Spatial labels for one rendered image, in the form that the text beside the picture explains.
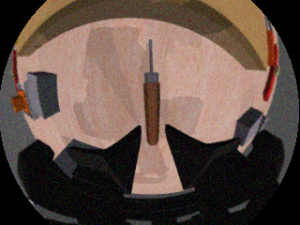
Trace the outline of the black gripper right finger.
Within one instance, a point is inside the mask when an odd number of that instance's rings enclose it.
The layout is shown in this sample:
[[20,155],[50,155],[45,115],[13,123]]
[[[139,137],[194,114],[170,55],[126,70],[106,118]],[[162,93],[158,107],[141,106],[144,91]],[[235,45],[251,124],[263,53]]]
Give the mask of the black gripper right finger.
[[169,143],[169,149],[172,151],[173,162],[175,162],[177,175],[180,177],[180,183],[183,189],[190,190],[194,188],[192,183],[202,176],[205,169],[214,158],[220,158],[222,155],[229,154],[235,149],[239,149],[241,139],[232,138],[224,142],[199,142],[198,139],[190,138],[179,128],[165,125],[166,142]]

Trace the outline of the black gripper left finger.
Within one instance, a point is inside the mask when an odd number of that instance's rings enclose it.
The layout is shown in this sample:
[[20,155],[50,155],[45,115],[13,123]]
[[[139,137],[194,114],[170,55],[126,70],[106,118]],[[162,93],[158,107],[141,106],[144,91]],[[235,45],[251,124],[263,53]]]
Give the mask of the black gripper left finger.
[[67,148],[67,154],[76,165],[108,173],[115,183],[125,191],[124,194],[131,195],[136,162],[138,162],[140,145],[142,145],[142,135],[142,127],[138,125],[119,142],[108,146],[108,149],[83,149],[78,146],[70,146]]

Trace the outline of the awl with brown wooden handle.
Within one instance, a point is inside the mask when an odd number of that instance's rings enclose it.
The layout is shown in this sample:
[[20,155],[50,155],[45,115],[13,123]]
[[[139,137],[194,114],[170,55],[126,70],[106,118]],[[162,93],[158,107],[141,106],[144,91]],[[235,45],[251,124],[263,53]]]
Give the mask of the awl with brown wooden handle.
[[153,71],[153,42],[149,40],[150,72],[145,72],[143,83],[143,111],[145,112],[146,142],[158,145],[158,123],[160,123],[160,82],[158,72]]

